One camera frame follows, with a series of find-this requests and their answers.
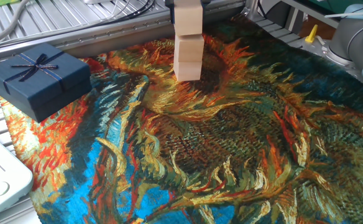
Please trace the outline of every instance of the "metal grating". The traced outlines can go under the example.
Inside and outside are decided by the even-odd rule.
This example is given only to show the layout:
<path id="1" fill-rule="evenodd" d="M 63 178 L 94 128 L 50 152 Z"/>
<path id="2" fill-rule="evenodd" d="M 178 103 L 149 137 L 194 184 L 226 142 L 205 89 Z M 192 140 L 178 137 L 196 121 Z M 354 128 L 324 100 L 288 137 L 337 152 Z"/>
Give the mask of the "metal grating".
<path id="1" fill-rule="evenodd" d="M 152 1 L 149 3 L 150 0 L 113 0 L 98 4 L 85 4 L 82 0 L 30 0 L 19 18 L 19 25 L 0 45 L 115 21 L 137 14 L 152 5 Z M 0 32 L 9 25 L 19 5 L 18 2 L 0 6 Z"/>

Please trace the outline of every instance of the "gift box lid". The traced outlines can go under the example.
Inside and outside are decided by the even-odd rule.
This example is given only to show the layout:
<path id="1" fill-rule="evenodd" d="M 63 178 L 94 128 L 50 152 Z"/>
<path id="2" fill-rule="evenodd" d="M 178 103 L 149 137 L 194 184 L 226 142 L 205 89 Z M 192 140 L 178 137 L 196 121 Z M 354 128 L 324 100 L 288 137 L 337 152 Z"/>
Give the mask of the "gift box lid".
<path id="1" fill-rule="evenodd" d="M 13 67 L 13 65 L 32 65 L 42 54 L 46 55 L 46 60 L 54 59 L 47 63 L 43 60 L 41 65 L 56 65 L 57 68 L 47 70 L 37 68 L 36 72 L 23 82 L 20 82 L 23 76 L 6 82 L 8 93 L 2 91 L 3 98 L 6 99 L 6 94 L 11 94 L 20 101 L 30 104 L 31 108 L 37 108 L 90 78 L 88 64 L 49 44 L 40 44 L 0 63 L 0 88 L 6 89 L 4 80 L 31 68 Z"/>

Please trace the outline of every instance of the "table surface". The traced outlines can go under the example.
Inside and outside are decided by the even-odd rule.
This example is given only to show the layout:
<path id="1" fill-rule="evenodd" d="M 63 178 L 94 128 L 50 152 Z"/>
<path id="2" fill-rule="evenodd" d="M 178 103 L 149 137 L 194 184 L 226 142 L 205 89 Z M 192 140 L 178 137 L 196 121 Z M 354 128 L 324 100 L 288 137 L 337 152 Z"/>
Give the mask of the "table surface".
<path id="1" fill-rule="evenodd" d="M 264 30 L 269 32 L 272 36 L 286 42 L 288 45 L 292 47 L 296 47 L 302 49 L 304 45 L 304 39 L 299 37 L 296 34 L 291 33 L 289 30 L 286 30 L 280 27 L 273 22 L 264 19 L 261 16 L 255 16 L 253 19 L 259 26 L 263 27 Z M 2 143 L 8 150 L 14 152 L 14 147 L 12 145 L 12 140 L 4 120 L 4 115 L 2 113 L 1 105 L 0 105 L 0 143 Z M 32 205 L 32 201 L 29 196 L 23 197 L 13 205 L 11 208 L 0 213 L 0 223 L 12 223 L 12 224 L 38 224 L 40 223 L 39 218 L 37 216 L 36 211 Z"/>

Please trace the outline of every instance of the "metal frame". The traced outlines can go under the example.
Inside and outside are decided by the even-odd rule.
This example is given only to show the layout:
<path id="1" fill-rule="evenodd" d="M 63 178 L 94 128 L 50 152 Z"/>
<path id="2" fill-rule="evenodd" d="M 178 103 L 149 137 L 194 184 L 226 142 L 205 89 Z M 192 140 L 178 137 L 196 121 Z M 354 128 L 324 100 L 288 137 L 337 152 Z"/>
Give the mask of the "metal frame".
<path id="1" fill-rule="evenodd" d="M 233 16 L 233 14 L 237 14 L 242 10 L 244 4 L 244 0 L 214 0 L 205 9 L 204 21 L 213 22 Z M 213 16 L 215 13 L 221 13 L 222 16 Z M 88 57 L 173 34 L 174 30 L 170 22 L 169 9 L 165 7 L 162 0 L 156 0 L 152 9 L 134 19 L 28 42 L 0 46 L 0 62 L 44 42 L 75 57 Z"/>

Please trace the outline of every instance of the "white cable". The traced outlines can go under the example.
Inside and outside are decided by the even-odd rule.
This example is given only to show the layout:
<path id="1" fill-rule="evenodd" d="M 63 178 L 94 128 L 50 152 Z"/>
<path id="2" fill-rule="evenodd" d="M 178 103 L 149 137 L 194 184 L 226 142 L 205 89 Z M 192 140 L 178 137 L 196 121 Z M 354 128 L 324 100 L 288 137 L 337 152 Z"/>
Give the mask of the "white cable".
<path id="1" fill-rule="evenodd" d="M 320 36 L 315 36 L 315 38 L 317 38 L 317 40 L 321 43 L 322 46 L 325 45 L 325 41 L 320 37 Z"/>
<path id="2" fill-rule="evenodd" d="M 21 40 L 23 40 L 23 41 L 32 40 L 32 39 L 36 39 L 38 36 L 46 34 L 46 33 L 51 33 L 52 35 L 58 35 L 58 34 L 66 33 L 66 32 L 73 32 L 73 31 L 77 31 L 77 30 L 80 30 L 80 29 L 85 29 L 85 28 L 89 28 L 89 27 L 92 27 L 92 26 L 100 25 L 100 24 L 102 24 L 104 22 L 108 22 L 111 19 L 114 19 L 116 16 L 120 15 L 120 13 L 122 13 L 125 10 L 125 8 L 129 5 L 131 0 L 127 0 L 124 7 L 117 14 L 114 14 L 115 10 L 117 8 L 117 5 L 118 5 L 118 1 L 119 0 L 116 1 L 115 5 L 114 5 L 114 9 L 111 12 L 110 16 L 105 17 L 104 19 L 97 20 L 97 21 L 95 21 L 95 22 L 93 22 L 91 24 L 80 24 L 80 25 L 74 26 L 74 27 L 40 32 L 38 34 L 32 34 L 32 35 L 29 35 L 27 37 L 24 37 L 24 38 L 22 37 L 22 38 L 19 38 L 19 39 L 16 39 L 16 40 L 4 41 L 4 42 L 1 42 L 1 44 L 11 44 L 13 42 L 18 42 L 18 41 L 21 41 Z M 5 38 L 7 35 L 10 34 L 10 32 L 12 32 L 14 30 L 15 26 L 17 25 L 17 21 L 19 20 L 19 17 L 21 15 L 21 12 L 23 11 L 23 9 L 25 8 L 25 5 L 28 2 L 29 2 L 29 0 L 22 0 L 22 2 L 20 3 L 20 6 L 16 10 L 16 13 L 14 13 L 14 15 L 13 15 L 13 19 L 11 21 L 10 26 L 0 33 L 0 40 Z"/>
<path id="3" fill-rule="evenodd" d="M 344 16 L 363 16 L 363 12 L 332 14 L 332 15 L 326 15 L 325 18 L 344 17 Z"/>
<path id="4" fill-rule="evenodd" d="M 16 12 L 13 15 L 13 20 L 11 21 L 11 23 L 9 24 L 9 26 L 0 33 L 0 40 L 2 40 L 3 38 L 7 37 L 14 30 L 14 28 L 17 25 L 17 21 L 19 20 L 19 17 L 21 15 L 22 11 L 24 10 L 24 6 L 29 1 L 30 0 L 22 0 L 21 1 L 20 6 L 16 9 Z"/>

